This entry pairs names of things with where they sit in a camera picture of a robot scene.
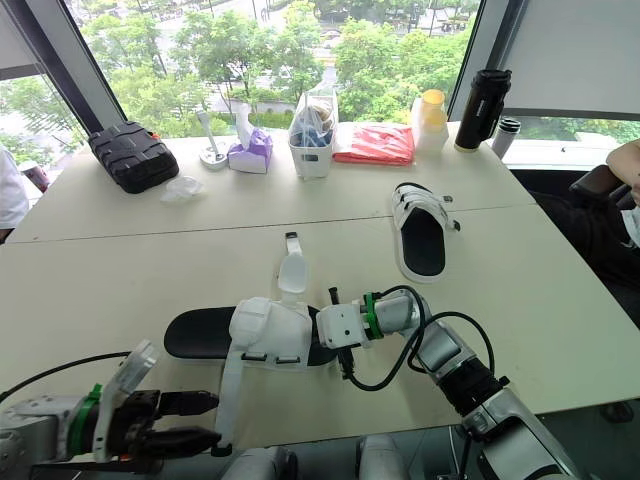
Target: wire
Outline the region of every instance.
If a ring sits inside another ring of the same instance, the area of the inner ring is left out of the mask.
[[[464,441],[464,448],[462,449],[462,459],[460,460],[460,471],[458,472],[459,480],[465,480],[470,451],[471,451],[471,435],[467,435],[467,438]]]
[[[456,456],[456,447],[453,443],[453,427],[449,425],[449,445],[451,445],[451,453],[453,454],[453,463],[456,466],[456,474],[460,473],[460,465],[458,464],[458,457]]]
[[[20,382],[19,384],[10,388],[9,390],[2,392],[0,394],[0,403],[4,402],[9,396],[13,395],[18,390],[22,390],[27,385],[30,385],[33,382],[40,380],[41,378],[48,377],[49,375],[52,375],[54,373],[60,372],[62,370],[66,370],[71,367],[76,367],[78,365],[82,365],[85,363],[97,362],[99,360],[107,360],[109,358],[126,357],[130,353],[131,352],[105,353],[104,355],[95,355],[93,357],[82,358],[80,360],[75,360],[73,362],[65,363],[63,365],[51,368],[49,370],[45,370],[44,372],[34,375],[33,377],[27,378],[26,380],[24,380],[23,382]]]
[[[439,320],[441,318],[446,318],[446,317],[462,318],[463,320],[466,320],[471,325],[473,325],[473,327],[475,327],[478,333],[480,333],[480,336],[484,341],[485,347],[487,348],[487,355],[489,356],[489,370],[491,371],[492,374],[495,374],[495,358],[493,355],[493,347],[491,345],[491,341],[489,340],[489,336],[487,335],[487,333],[484,331],[482,326],[476,320],[474,320],[469,315],[466,315],[464,313],[453,312],[453,311],[440,312],[435,315],[432,315],[427,319],[424,311],[424,305],[422,304],[422,297],[420,297],[420,294],[418,294],[418,292],[413,287],[410,287],[409,285],[396,285],[395,287],[391,287],[388,290],[385,290],[384,292],[382,292],[380,294],[380,297],[386,297],[390,293],[397,292],[399,290],[406,290],[409,293],[411,293],[416,304],[418,305],[418,311],[420,313],[420,323],[416,328],[416,330],[409,337],[409,340],[407,341],[406,345],[402,349],[402,352],[400,352],[400,356],[394,363],[393,367],[391,368],[387,376],[381,382],[376,383],[374,385],[367,385],[359,381],[355,377],[353,370],[346,371],[344,378],[348,379],[352,384],[354,384],[360,390],[365,390],[367,392],[376,392],[378,390],[382,390],[387,385],[389,385],[389,383],[391,383],[393,378],[398,373],[398,370],[400,370],[400,367],[402,366],[402,363],[404,362],[405,358],[407,359],[407,365],[411,370],[426,374],[427,371],[423,367],[416,365],[414,363],[415,357],[418,355],[420,347],[422,346],[424,331],[432,322],[435,322],[436,320]]]
[[[427,320],[426,314],[425,314],[425,311],[424,311],[424,305],[422,304],[421,297],[413,287],[410,287],[408,285],[396,285],[395,287],[391,287],[390,289],[385,290],[384,292],[382,292],[380,294],[380,296],[381,297],[386,297],[390,293],[397,292],[399,290],[407,290],[409,293],[411,293],[411,295],[413,295],[416,303],[418,304],[418,311],[420,312],[420,325],[411,334],[411,336],[409,337],[409,340],[407,341],[406,345],[402,349],[402,352],[400,353],[400,356],[398,357],[398,360],[396,360],[396,363],[391,368],[391,371],[387,374],[387,376],[381,382],[376,383],[375,385],[367,385],[367,384],[362,383],[361,381],[359,381],[355,377],[353,371],[345,372],[345,377],[351,383],[353,383],[356,387],[358,387],[360,390],[364,390],[364,391],[367,391],[367,392],[377,392],[378,390],[382,390],[387,385],[389,385],[389,383],[391,383],[391,380],[393,380],[393,378],[396,376],[396,373],[398,373],[398,370],[400,370],[400,367],[402,366],[402,363],[404,362],[404,359],[407,358],[407,355],[409,354],[409,351],[411,350],[413,345],[416,344],[416,343],[418,343],[418,344],[422,343],[422,337],[424,335],[424,329],[432,321],[431,319]]]
[[[476,320],[471,318],[469,315],[467,315],[465,313],[460,313],[460,312],[440,312],[440,313],[436,313],[433,317],[431,317],[431,320],[435,321],[435,320],[439,320],[441,318],[446,318],[446,317],[462,318],[463,320],[466,320],[467,322],[469,322],[471,325],[473,325],[475,327],[475,329],[478,331],[478,333],[482,337],[482,340],[484,341],[484,345],[485,345],[485,347],[487,349],[487,356],[489,357],[489,370],[491,371],[492,374],[495,375],[495,373],[496,373],[496,360],[495,360],[495,357],[493,355],[493,347],[491,346],[491,340],[489,340],[489,336],[487,335],[487,332],[484,331],[484,328],[482,328],[482,326]]]

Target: glass window pane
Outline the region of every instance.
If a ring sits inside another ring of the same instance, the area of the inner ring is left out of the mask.
[[[512,117],[520,133],[504,156],[510,167],[591,170],[611,150],[640,138],[640,122],[564,117]]]
[[[336,89],[342,120],[406,121],[455,85],[479,0],[66,0],[131,120],[163,137],[288,128],[306,90]]]
[[[62,173],[86,134],[45,75],[0,81],[0,145],[18,169],[38,164],[50,182]],[[23,183],[33,205],[42,193],[26,176]]]

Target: table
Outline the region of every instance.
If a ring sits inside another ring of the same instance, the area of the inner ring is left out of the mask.
[[[457,123],[439,157],[418,158],[412,167],[334,163],[324,179],[296,176],[286,132],[274,133],[269,173],[211,172],[198,159],[206,138],[167,140],[184,175],[206,193],[185,205],[165,205],[158,186],[125,193],[91,154],[79,155],[25,218],[9,242],[100,238],[164,232],[376,218],[390,214],[389,198],[404,181],[449,194],[449,210],[534,204],[509,170],[483,144],[475,153],[453,148]]]
[[[447,243],[445,277],[416,288],[433,312],[458,310],[486,328],[496,373],[507,375],[536,413],[640,396],[640,332],[535,205],[454,214],[461,225]],[[251,229],[14,243],[0,248],[0,304],[9,386],[65,361],[133,347],[149,338],[162,349],[169,322],[186,310],[228,306],[242,298],[277,298],[275,274],[284,233],[295,230],[310,264],[305,299],[343,301],[407,280],[393,255],[390,218]],[[466,324],[450,324],[486,361]],[[400,352],[396,335],[356,353],[356,374],[381,379]],[[87,392],[116,362],[78,367],[25,389],[27,395]],[[337,366],[306,373],[245,371],[237,424],[239,447],[398,431],[459,419],[431,381],[403,367],[385,390],[362,392]],[[165,355],[145,388],[218,391],[221,367]],[[211,427],[211,416],[182,419]]]

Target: red package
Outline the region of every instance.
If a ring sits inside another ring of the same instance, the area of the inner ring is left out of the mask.
[[[333,159],[345,163],[409,165],[413,160],[411,127],[395,123],[339,123]]]

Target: green ring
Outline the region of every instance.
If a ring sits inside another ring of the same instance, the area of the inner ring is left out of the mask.
[[[371,334],[374,339],[383,338],[384,335],[380,331],[380,326],[378,325],[378,318],[376,317],[376,311],[373,307],[373,293],[368,292],[364,294],[364,303],[367,306],[367,313],[365,314],[365,318],[367,319],[367,323],[369,324],[369,328],[371,329]]]
[[[84,424],[87,421],[87,417],[89,416],[89,412],[91,408],[100,401],[100,392],[102,390],[102,385],[96,383],[93,386],[93,390],[89,392],[82,402],[82,406],[80,410],[78,410],[78,414],[76,418],[73,419],[71,423],[71,427],[69,428],[69,454],[70,455],[80,455],[82,454],[82,431],[84,429]]]

